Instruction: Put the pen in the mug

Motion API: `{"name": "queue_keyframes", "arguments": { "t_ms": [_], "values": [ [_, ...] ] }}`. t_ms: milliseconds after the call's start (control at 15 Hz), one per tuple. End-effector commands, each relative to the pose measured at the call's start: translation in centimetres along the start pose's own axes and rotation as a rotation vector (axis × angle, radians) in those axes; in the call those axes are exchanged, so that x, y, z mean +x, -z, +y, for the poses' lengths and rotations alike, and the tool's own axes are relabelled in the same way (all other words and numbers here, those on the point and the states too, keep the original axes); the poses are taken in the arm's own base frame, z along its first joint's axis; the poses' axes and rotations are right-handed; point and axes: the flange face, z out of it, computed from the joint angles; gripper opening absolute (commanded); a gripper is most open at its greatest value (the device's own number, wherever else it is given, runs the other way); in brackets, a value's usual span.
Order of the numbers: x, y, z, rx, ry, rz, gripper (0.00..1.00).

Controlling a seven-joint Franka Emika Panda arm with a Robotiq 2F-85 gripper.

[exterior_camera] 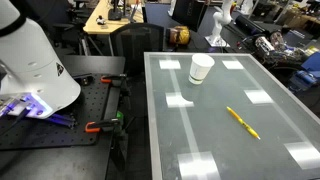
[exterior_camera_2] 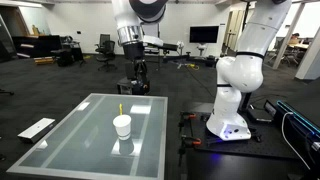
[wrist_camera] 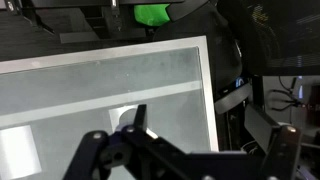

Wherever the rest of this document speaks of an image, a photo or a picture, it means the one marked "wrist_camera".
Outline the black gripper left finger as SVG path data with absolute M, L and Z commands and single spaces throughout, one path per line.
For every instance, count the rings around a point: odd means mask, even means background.
M 108 135 L 86 133 L 62 180 L 108 180 L 112 169 L 124 167 L 136 180 L 186 180 L 176 157 L 183 152 L 163 138 L 147 134 L 147 106 L 139 105 L 132 124 Z

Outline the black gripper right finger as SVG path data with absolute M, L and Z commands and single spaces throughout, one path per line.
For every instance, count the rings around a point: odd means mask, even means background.
M 280 125 L 261 108 L 245 108 L 244 126 L 265 156 L 259 172 L 262 180 L 294 180 L 302 132 L 292 125 Z

